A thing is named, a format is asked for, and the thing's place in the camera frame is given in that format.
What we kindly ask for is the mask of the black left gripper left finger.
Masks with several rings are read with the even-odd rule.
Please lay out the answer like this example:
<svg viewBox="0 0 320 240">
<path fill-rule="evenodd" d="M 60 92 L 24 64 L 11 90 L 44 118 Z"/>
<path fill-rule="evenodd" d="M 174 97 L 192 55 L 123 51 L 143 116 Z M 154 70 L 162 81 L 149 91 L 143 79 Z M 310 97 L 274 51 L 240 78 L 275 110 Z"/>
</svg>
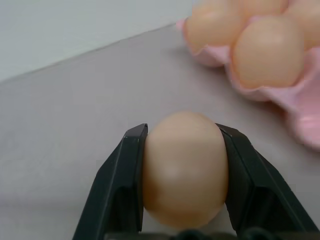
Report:
<svg viewBox="0 0 320 240">
<path fill-rule="evenodd" d="M 73 235 L 75 240 L 103 240 L 109 233 L 142 230 L 142 163 L 146 123 L 127 130 L 99 168 Z"/>
</svg>

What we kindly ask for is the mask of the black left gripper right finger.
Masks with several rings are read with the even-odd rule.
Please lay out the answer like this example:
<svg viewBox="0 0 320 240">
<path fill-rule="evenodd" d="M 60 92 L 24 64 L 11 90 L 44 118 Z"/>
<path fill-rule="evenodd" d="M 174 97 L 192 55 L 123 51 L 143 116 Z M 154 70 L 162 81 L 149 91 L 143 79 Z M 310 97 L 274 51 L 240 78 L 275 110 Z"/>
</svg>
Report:
<svg viewBox="0 0 320 240">
<path fill-rule="evenodd" d="M 226 207 L 239 240 L 318 240 L 320 231 L 279 171 L 237 129 L 219 124 L 228 159 Z"/>
</svg>

